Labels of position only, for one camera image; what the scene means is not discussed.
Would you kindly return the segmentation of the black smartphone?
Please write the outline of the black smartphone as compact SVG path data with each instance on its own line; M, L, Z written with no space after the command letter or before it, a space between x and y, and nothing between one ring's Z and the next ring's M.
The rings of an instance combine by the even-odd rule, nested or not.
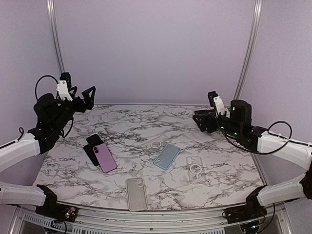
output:
M85 153L87 154L94 166L99 166L99 162L93 151L93 148L103 144L103 140L99 137L98 134L93 134L89 136L86 141L88 144L83 147Z

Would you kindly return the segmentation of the clear magsafe phone case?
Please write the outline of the clear magsafe phone case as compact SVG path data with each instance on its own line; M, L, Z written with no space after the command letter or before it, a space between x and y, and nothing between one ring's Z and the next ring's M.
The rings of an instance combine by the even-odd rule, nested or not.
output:
M201 157L186 157L186 163L188 171L188 182L192 185L205 184L206 178Z

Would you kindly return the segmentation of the blue phone case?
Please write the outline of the blue phone case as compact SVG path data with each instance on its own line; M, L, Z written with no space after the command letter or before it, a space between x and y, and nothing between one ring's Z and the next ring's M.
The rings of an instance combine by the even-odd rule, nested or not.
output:
M175 158L180 153L180 148L173 145L167 144L160 154L153 161L154 165L163 169L168 170Z

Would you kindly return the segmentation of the pink smartphone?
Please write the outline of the pink smartphone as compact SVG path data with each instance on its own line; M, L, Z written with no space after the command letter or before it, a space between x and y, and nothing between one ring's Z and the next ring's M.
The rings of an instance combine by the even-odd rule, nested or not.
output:
M105 143L94 146L93 152L95 153L99 166L104 173L108 173L117 168L117 164Z

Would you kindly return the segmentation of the grey phone case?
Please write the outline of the grey phone case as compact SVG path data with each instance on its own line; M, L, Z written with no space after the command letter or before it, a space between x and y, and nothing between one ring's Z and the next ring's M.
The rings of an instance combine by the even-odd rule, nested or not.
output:
M148 208L147 195L142 178L127 179L126 192L129 211L144 211Z

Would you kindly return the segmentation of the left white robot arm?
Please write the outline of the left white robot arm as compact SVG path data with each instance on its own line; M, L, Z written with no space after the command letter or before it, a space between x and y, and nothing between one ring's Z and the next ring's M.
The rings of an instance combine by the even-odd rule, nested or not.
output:
M95 86L82 92L83 97L75 97L68 89L65 81L57 85L58 97L47 93L42 95L34 105L38 117L35 128L19 138L6 143L0 148L0 170L5 171L11 166L33 156L50 151L60 137L65 138L68 132L65 126L74 123L76 112L84 113L94 106ZM51 217L60 215L61 205L52 198L47 198L43 189L37 186L22 186L2 182L0 184L0 202L9 205L42 206Z

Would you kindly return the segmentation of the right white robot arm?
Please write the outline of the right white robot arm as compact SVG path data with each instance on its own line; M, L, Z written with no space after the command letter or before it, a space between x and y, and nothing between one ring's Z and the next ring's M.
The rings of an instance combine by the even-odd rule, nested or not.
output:
M220 97L214 97L210 108L194 112L193 120L202 132L219 130L234 147L261 156L272 155L294 163L304 174L282 183L255 189L242 206L242 215L252 218L261 207L299 198L312 197L312 145L293 140L271 131L252 126L252 106L235 99L226 109Z

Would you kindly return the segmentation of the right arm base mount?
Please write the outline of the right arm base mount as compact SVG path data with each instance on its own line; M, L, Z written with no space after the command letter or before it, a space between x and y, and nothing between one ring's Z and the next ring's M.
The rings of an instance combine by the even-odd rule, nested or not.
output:
M265 207L260 205L257 199L257 195L259 194L260 190L265 187L266 186L264 185L253 190L246 197L245 205L226 208L222 213L222 217L227 219L229 224L255 219L258 217L265 217L267 210Z

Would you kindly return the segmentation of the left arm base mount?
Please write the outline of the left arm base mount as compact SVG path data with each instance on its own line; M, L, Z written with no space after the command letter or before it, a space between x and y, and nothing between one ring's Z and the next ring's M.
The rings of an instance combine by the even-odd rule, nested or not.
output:
M39 215L54 218L60 222L75 222L77 207L58 203L57 195L45 185L37 185L46 195L44 204L36 207L35 212Z

